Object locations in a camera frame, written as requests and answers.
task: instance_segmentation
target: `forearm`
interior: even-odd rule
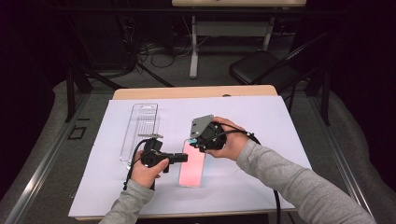
[[[140,210],[151,200],[153,195],[154,190],[147,189],[133,180],[129,180],[127,190],[121,192],[111,211],[105,215],[100,223],[136,223]]]
[[[249,140],[236,162],[247,174],[277,190],[308,223],[375,223],[339,188],[272,149]]]

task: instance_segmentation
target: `pink rectangular object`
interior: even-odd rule
[[[183,152],[189,155],[189,159],[181,163],[178,184],[182,187],[198,188],[201,185],[205,153],[190,146],[188,140],[184,142]]]

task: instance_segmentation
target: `person's left hand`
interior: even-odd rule
[[[144,186],[146,188],[150,188],[154,183],[155,178],[160,177],[159,173],[162,172],[169,163],[168,159],[160,161],[157,165],[148,168],[143,165],[140,160],[143,151],[137,151],[134,158],[134,169],[132,170],[131,179],[134,182]]]

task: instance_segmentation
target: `chair seat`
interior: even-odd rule
[[[230,65],[230,75],[243,85],[261,76],[280,60],[271,53],[258,50]],[[277,92],[286,89],[300,74],[289,66],[283,66],[264,76],[257,84],[273,85]]]

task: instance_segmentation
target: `person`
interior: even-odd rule
[[[234,128],[244,131],[228,119],[215,117],[212,121],[220,123],[224,131]],[[375,223],[366,210],[335,185],[312,170],[286,160],[272,149],[256,144],[243,133],[227,133],[223,149],[209,149],[206,153],[236,161],[244,172],[260,179],[265,186],[277,190],[292,203],[307,223]],[[135,223],[140,209],[154,194],[150,186],[167,164],[168,160],[164,160],[148,168],[136,162],[128,189],[120,194],[100,223]]]

